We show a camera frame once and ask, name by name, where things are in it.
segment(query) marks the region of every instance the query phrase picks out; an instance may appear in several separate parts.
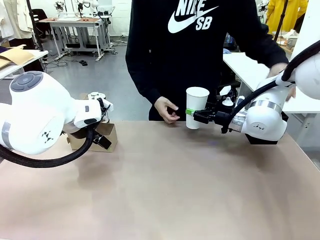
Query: silver band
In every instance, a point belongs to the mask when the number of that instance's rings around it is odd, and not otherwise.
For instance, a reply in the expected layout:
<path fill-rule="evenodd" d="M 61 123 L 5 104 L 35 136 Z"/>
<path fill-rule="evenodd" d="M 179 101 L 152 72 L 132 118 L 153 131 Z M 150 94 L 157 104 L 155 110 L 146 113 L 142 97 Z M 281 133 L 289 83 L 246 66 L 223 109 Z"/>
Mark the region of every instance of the silver band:
<path fill-rule="evenodd" d="M 275 110 L 277 113 L 279 113 L 279 115 L 281 115 L 282 112 L 282 108 L 275 104 L 274 102 L 271 101 L 266 101 L 266 100 L 259 100 L 259 101 L 254 101 L 250 104 L 250 107 L 255 107 L 255 106 L 259 106 L 259 107 L 266 107 L 266 108 L 270 108 Z"/>
<path fill-rule="evenodd" d="M 2 140 L 3 140 L 4 144 L 7 146 L 7 148 L 13 149 L 13 147 L 11 146 L 10 141 L 9 141 L 10 128 L 11 128 L 11 124 L 8 123 L 7 121 L 5 121 L 3 124 L 3 127 L 2 127 L 1 136 L 2 136 Z"/>

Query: cup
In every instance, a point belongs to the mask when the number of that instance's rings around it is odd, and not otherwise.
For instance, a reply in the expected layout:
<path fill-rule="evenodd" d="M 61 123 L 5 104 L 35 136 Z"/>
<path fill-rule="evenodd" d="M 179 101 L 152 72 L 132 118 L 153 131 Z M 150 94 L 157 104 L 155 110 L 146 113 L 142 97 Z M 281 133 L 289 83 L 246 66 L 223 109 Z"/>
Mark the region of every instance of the cup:
<path fill-rule="evenodd" d="M 186 90 L 186 108 L 192 111 L 203 110 L 206 107 L 210 92 L 202 87 L 189 87 Z M 200 128 L 200 122 L 195 121 L 191 115 L 186 115 L 186 126 L 189 129 Z"/>

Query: person's right hand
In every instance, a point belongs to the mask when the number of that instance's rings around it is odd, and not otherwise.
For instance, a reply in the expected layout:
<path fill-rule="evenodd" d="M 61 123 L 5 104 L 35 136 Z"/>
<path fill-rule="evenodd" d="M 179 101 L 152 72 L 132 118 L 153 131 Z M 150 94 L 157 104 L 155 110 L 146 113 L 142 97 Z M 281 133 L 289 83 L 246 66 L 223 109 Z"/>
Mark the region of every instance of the person's right hand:
<path fill-rule="evenodd" d="M 155 109 L 167 124 L 173 124 L 180 119 L 175 112 L 171 115 L 168 113 L 168 107 L 177 111 L 179 108 L 165 97 L 161 96 L 154 104 Z"/>

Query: white swoosh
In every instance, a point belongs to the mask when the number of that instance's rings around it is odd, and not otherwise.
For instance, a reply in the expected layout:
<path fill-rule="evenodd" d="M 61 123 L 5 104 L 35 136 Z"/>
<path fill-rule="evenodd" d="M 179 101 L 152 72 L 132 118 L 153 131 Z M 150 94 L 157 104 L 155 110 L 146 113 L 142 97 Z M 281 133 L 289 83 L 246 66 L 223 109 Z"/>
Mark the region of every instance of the white swoosh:
<path fill-rule="evenodd" d="M 219 7 L 219 6 L 216 6 L 214 8 L 209 9 L 209 10 L 203 11 L 199 15 L 194 15 L 194 16 L 189 17 L 188 19 L 183 20 L 183 21 L 176 21 L 176 19 L 175 19 L 176 12 L 174 12 L 169 20 L 169 23 L 168 23 L 168 30 L 170 33 L 176 34 L 177 32 L 180 32 L 183 29 L 190 26 L 191 24 L 193 24 L 198 18 L 201 18 L 203 15 L 206 15 L 207 13 L 216 9 L 217 7 Z"/>

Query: yellow jacket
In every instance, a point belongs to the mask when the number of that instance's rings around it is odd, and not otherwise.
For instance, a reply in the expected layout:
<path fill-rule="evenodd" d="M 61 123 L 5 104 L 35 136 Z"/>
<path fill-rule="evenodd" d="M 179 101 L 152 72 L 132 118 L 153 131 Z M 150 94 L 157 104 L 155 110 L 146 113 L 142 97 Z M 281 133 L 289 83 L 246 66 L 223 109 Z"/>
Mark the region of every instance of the yellow jacket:
<path fill-rule="evenodd" d="M 266 13 L 269 33 L 277 31 L 284 5 L 285 0 L 270 0 Z M 307 0 L 289 0 L 283 20 L 282 32 L 289 32 L 295 27 L 297 19 L 306 13 L 307 6 Z"/>

